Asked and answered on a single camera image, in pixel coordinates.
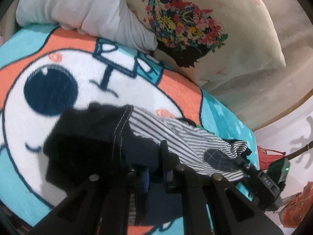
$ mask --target cartoon eye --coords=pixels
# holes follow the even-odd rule
[[[112,45],[112,44],[102,44],[102,51],[103,52],[112,52],[112,51],[115,51],[117,50],[118,48],[115,46],[115,45]]]
[[[137,61],[144,72],[150,72],[151,67],[147,65],[144,60],[142,60],[141,58],[137,58]]]
[[[78,86],[74,77],[56,64],[35,70],[26,80],[24,96],[29,106],[45,116],[60,115],[77,99]]]

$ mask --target orange stripe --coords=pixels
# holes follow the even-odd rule
[[[127,235],[145,235],[153,229],[153,226],[128,226]]]
[[[4,100],[14,80],[35,59],[57,49],[80,49],[92,53],[95,49],[95,43],[95,37],[81,35],[76,31],[67,31],[62,28],[56,29],[39,52],[0,70],[0,110],[3,108]]]
[[[164,70],[158,87],[182,110],[184,116],[200,125],[200,88],[180,74]]]

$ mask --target metal screw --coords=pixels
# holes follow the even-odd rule
[[[90,181],[97,181],[99,179],[99,175],[97,175],[97,174],[93,174],[93,175],[90,175],[89,176],[89,180]]]
[[[176,169],[179,170],[179,171],[183,171],[183,170],[186,169],[186,165],[178,164],[178,165],[176,165]]]
[[[214,173],[213,174],[213,179],[215,179],[217,181],[221,181],[223,179],[223,175],[219,174],[219,173]]]

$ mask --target turquoise blanket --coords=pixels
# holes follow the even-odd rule
[[[132,104],[186,117],[216,136],[255,137],[213,96],[151,56],[55,25],[30,25],[0,47],[0,200],[34,226],[66,195],[45,181],[42,144],[67,107]],[[238,189],[248,197],[241,185]],[[146,234],[181,234],[182,219]]]

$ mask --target pillowcase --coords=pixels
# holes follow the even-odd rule
[[[16,20],[20,26],[60,23],[64,29],[77,28],[141,51],[157,47],[155,35],[138,21],[126,0],[20,0]]]
[[[285,61],[262,0],[127,0],[156,33],[154,56],[198,85],[213,85]]]

